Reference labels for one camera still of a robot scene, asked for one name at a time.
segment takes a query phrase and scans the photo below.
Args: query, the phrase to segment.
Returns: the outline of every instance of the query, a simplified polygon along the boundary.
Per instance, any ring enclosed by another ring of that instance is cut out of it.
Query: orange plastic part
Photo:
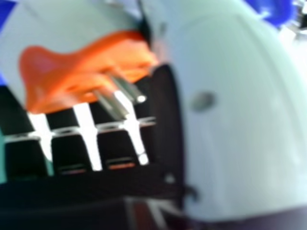
[[[93,90],[117,90],[105,73],[120,71],[130,82],[136,82],[155,64],[154,55],[138,32],[117,32],[70,54],[32,46],[20,58],[27,92],[25,107],[34,114],[48,114],[94,102]]]

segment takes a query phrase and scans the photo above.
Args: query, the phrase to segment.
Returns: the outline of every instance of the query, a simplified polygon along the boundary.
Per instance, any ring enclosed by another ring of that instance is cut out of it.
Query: blue plastic object
[[[11,1],[3,1],[0,0],[0,32],[3,28],[3,25],[11,13],[12,9],[14,8],[16,3],[11,2]],[[0,86],[5,85],[5,82],[0,74]]]
[[[280,26],[294,16],[293,0],[245,0],[257,13],[274,26]]]

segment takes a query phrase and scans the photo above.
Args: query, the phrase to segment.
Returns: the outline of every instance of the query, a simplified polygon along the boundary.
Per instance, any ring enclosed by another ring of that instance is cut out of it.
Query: metal prong
[[[140,104],[147,100],[147,97],[134,84],[122,77],[110,76],[116,86],[129,98],[133,104]]]
[[[114,93],[111,96],[103,95],[99,90],[94,90],[93,94],[98,98],[103,108],[113,117],[115,120],[125,120],[129,114],[128,110],[123,104],[115,97]]]

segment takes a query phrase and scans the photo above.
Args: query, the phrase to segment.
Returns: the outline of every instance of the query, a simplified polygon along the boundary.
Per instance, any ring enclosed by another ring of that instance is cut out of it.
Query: shiny metal object
[[[134,84],[122,77],[110,76],[116,86],[129,98],[133,104],[140,104],[147,100],[147,97]]]
[[[125,106],[117,99],[115,93],[110,96],[103,95],[99,90],[94,90],[93,94],[97,97],[99,103],[115,120],[125,120],[129,114]]]

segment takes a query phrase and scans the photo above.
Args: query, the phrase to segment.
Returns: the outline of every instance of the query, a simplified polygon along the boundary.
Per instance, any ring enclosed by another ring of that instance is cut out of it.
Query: white plastic casing
[[[185,180],[198,194],[187,214],[240,220],[307,205],[307,90],[277,31],[241,0],[142,2],[180,94]],[[216,103],[195,111],[204,92]]]
[[[136,30],[135,19],[102,0],[22,0],[0,36],[0,70],[14,96],[25,104],[19,58],[29,46],[69,53],[112,32]]]

